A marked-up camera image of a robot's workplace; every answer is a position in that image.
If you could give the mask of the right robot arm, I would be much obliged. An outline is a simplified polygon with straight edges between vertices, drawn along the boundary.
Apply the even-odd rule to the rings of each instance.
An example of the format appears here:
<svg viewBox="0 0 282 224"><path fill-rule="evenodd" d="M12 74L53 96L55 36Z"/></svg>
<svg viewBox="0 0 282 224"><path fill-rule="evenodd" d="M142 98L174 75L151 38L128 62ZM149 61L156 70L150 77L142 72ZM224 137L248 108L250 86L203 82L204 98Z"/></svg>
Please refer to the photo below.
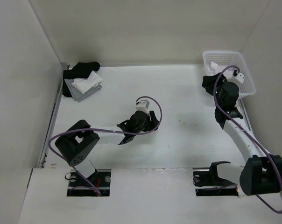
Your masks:
<svg viewBox="0 0 282 224"><path fill-rule="evenodd" d="M222 75L216 85L215 119L221 128L232 138L246 162L240 174L240 186L247 195L278 193L281 187L275 170L258 145L245 132L252 136L242 114L236 107L239 87L228 82Z"/></svg>

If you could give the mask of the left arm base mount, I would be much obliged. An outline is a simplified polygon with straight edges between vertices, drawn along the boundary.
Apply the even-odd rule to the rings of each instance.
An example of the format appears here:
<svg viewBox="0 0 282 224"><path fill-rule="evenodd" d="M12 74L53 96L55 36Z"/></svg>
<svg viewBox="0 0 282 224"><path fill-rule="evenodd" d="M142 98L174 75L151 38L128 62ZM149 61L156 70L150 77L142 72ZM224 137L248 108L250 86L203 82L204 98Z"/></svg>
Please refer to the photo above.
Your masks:
<svg viewBox="0 0 282 224"><path fill-rule="evenodd" d="M68 181L67 196L70 197L101 197L110 196L111 170L97 170L87 179L98 189L100 193L84 180L77 172L72 170L64 178Z"/></svg>

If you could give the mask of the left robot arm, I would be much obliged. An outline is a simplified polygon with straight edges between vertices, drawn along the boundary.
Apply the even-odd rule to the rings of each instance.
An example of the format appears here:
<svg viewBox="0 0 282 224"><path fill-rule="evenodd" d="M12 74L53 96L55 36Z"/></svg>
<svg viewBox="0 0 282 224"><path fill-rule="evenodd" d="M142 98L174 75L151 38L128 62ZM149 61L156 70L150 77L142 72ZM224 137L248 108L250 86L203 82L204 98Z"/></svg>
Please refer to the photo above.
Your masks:
<svg viewBox="0 0 282 224"><path fill-rule="evenodd" d="M86 120L80 120L68 130L67 134L57 138L55 146L68 165L81 174L81 182L86 186L92 186L96 182L97 170L88 159L88 155L96 145L125 145L140 133L157 130L159 124L160 121L154 111L149 113L136 111L130 119L108 127L108 132L91 127Z"/></svg>

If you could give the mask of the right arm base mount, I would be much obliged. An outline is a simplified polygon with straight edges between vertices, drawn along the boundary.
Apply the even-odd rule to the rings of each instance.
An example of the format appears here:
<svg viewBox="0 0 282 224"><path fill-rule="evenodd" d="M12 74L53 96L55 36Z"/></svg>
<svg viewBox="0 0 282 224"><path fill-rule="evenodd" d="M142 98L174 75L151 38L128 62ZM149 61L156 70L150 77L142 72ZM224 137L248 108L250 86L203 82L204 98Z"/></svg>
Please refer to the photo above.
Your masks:
<svg viewBox="0 0 282 224"><path fill-rule="evenodd" d="M213 177L208 170L194 170L193 185L196 196L239 196L235 183L220 177Z"/></svg>

